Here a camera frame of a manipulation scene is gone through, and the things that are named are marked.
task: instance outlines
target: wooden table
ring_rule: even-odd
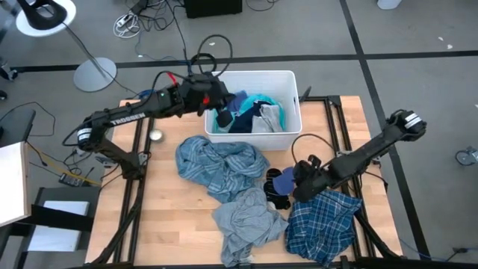
[[[353,149],[370,140],[367,121],[358,96],[342,96],[342,107],[347,121]],[[305,102],[301,105],[302,133],[314,133],[330,140],[323,102]],[[113,142],[124,150],[131,150],[136,123],[129,123],[114,129]],[[338,120],[336,129],[340,131]],[[184,115],[181,119],[172,117],[156,120],[156,128],[165,133],[165,141],[153,143],[152,158],[148,165],[146,190],[140,219],[136,265],[212,265],[221,264],[220,252],[223,236],[218,231],[211,213],[220,204],[206,194],[206,188],[182,179],[177,174],[175,163],[176,147],[193,135],[204,135],[204,119],[195,114]],[[315,137],[304,137],[297,141],[296,155],[307,159],[315,154],[324,162],[333,157],[333,151]],[[293,165],[291,151],[263,152],[271,167],[283,169]],[[380,175],[378,167],[370,166],[369,172]],[[108,182],[119,172],[106,178]],[[107,245],[118,227],[125,180],[118,179],[101,192],[95,223],[87,252],[87,262],[94,260]],[[388,204],[382,181],[374,176],[363,175],[362,193],[370,224],[382,240],[397,254],[401,254],[400,242]],[[281,211],[287,218],[289,212]],[[357,224],[358,239],[365,251],[365,242]],[[128,246],[125,236],[125,248]],[[266,244],[252,251],[255,263],[310,262],[298,255],[285,251],[284,239]],[[344,251],[353,261],[352,247]]]

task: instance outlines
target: white lamp base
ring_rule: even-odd
[[[95,58],[96,62],[102,68],[101,71],[96,68],[91,60],[82,63],[75,71],[73,83],[75,86],[85,92],[91,93],[103,90],[117,76],[117,66],[108,58]]]

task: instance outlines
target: blue cloth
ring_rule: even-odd
[[[286,250],[329,266],[353,242],[353,214],[360,206],[360,199],[329,190],[295,202],[285,230]]]
[[[240,109],[240,105],[247,98],[247,93],[245,90],[242,90],[238,93],[235,93],[236,97],[227,104],[227,110],[231,112],[237,112]]]
[[[287,167],[282,175],[273,180],[274,190],[280,195],[289,195],[294,190],[294,169]]]
[[[176,166],[180,177],[206,186],[210,196],[225,203],[253,187],[269,161],[248,143],[211,143],[198,135],[178,146]]]
[[[278,105],[280,107],[279,109],[279,123],[282,127],[282,130],[284,130],[284,132],[286,131],[286,128],[285,128],[285,112],[284,112],[284,108],[281,106],[281,104],[279,102],[277,102],[276,100],[270,98],[269,96],[265,96],[264,94],[255,94],[255,95],[251,95],[251,96],[248,96],[245,100],[242,101],[242,104],[240,105],[240,109],[239,111],[237,112],[232,112],[232,118],[233,118],[233,121],[232,123],[227,126],[226,128],[220,128],[218,125],[217,125],[217,121],[215,120],[214,123],[213,123],[213,127],[212,127],[212,132],[215,133],[215,134],[225,134],[225,133],[228,133],[229,132],[229,128],[232,126],[232,124],[234,124],[234,121],[235,121],[235,118],[236,117],[239,117],[241,114],[243,114],[244,112],[248,111],[250,108],[253,107],[254,103],[255,102],[259,102],[259,101],[265,101],[265,102],[268,102],[270,103],[271,105]],[[212,112],[212,117],[215,119],[217,117],[217,112],[216,111],[213,111]]]
[[[239,117],[234,118],[229,134],[250,134],[252,133],[252,118],[254,116],[261,116],[261,106],[270,105],[269,102],[258,101],[255,102],[252,107],[246,112],[242,113]]]
[[[239,114],[241,115],[242,113],[248,111],[252,106],[254,106],[254,103],[258,102],[258,101],[265,101],[265,102],[270,103],[271,105],[278,105],[280,107],[279,122],[281,124],[282,130],[285,130],[284,108],[282,107],[281,103],[277,102],[276,100],[274,100],[274,99],[272,99],[269,96],[266,96],[264,94],[255,94],[255,95],[248,96],[247,99],[245,99],[242,102],[242,105],[240,105]]]

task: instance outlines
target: gray shirt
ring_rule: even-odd
[[[240,192],[232,202],[217,208],[213,218],[224,234],[221,261],[226,267],[247,263],[252,246],[279,239],[288,226],[280,213],[267,207],[260,188]]]

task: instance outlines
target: plaid flannel shirt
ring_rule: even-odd
[[[286,250],[329,266],[351,245],[353,214],[360,206],[360,199],[328,190],[308,202],[295,202],[285,230]]]

